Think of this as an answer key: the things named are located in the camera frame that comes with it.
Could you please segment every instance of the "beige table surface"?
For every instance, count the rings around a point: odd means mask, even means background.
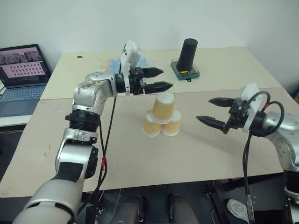
[[[43,92],[41,99],[73,98],[74,87],[89,73],[107,67],[109,59],[117,59],[120,51],[64,53]],[[198,92],[238,90],[249,83],[257,83],[259,88],[281,87],[276,79],[249,53],[246,48],[228,47],[197,49],[194,64],[200,77],[192,82],[179,81],[170,67],[171,60],[179,58],[180,50],[144,50],[148,67],[158,67],[164,71],[147,83],[167,81],[173,84],[170,91]]]
[[[286,113],[299,115],[298,105],[283,88],[269,88],[273,100],[282,102]],[[227,121],[228,108],[207,101],[234,97],[237,91],[207,91],[176,94],[176,109],[183,114],[176,137],[142,133],[145,112],[155,95],[118,97],[107,150],[108,174],[101,189],[227,179],[243,176],[242,153],[247,134],[231,129],[227,135],[200,123],[196,115]],[[31,196],[55,175],[54,160],[71,112],[72,99],[42,100],[27,124],[14,157],[0,183],[0,197]],[[104,139],[113,99],[103,112]],[[278,111],[275,106],[267,110]],[[85,181],[84,191],[94,190],[99,175]],[[249,153],[249,175],[282,172],[274,146],[253,137]]]

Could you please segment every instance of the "shoe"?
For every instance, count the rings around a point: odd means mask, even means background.
[[[232,213],[235,217],[243,219],[249,224],[248,215],[247,215],[247,208],[246,205],[234,200],[230,199],[228,203],[226,204],[228,210],[230,213]]]

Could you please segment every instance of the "person's leg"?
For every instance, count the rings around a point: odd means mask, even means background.
[[[144,199],[136,195],[129,198],[117,211],[110,224],[137,224],[145,217]]]
[[[169,215],[174,224],[199,224],[189,203],[179,195],[170,197]]]

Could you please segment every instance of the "paper cup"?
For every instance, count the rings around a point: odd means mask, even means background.
[[[168,124],[162,125],[162,133],[167,136],[175,136],[179,132],[181,125],[182,114],[178,110],[173,111],[171,121]]]
[[[143,120],[142,131],[149,137],[155,137],[160,134],[161,124],[156,123],[152,118],[152,110],[146,111]]]
[[[172,92],[158,93],[153,108],[153,120],[159,124],[167,124],[171,121],[175,96]]]

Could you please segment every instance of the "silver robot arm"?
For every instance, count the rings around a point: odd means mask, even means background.
[[[56,176],[44,183],[16,217],[14,224],[72,224],[77,216],[84,180],[94,175],[98,149],[99,118],[105,101],[118,93],[143,94],[161,92],[172,84],[158,82],[146,85],[144,77],[155,77],[162,70],[136,67],[140,52],[133,42],[125,45],[121,64],[128,69],[114,75],[110,71],[95,72],[85,77],[74,91],[70,122],[65,129],[55,160]]]
[[[254,136],[266,137],[273,143],[285,175],[285,195],[288,201],[284,213],[285,220],[288,224],[297,224],[299,223],[299,117],[286,114],[279,128],[267,134],[278,125],[281,114],[265,113],[264,109],[259,111],[262,97],[258,92],[256,84],[249,84],[240,89],[236,98],[209,100],[216,106],[230,107],[230,116],[226,123],[209,116],[197,116],[197,119],[208,126],[220,129],[224,134],[227,134],[230,128],[242,128],[243,132],[251,131]]]

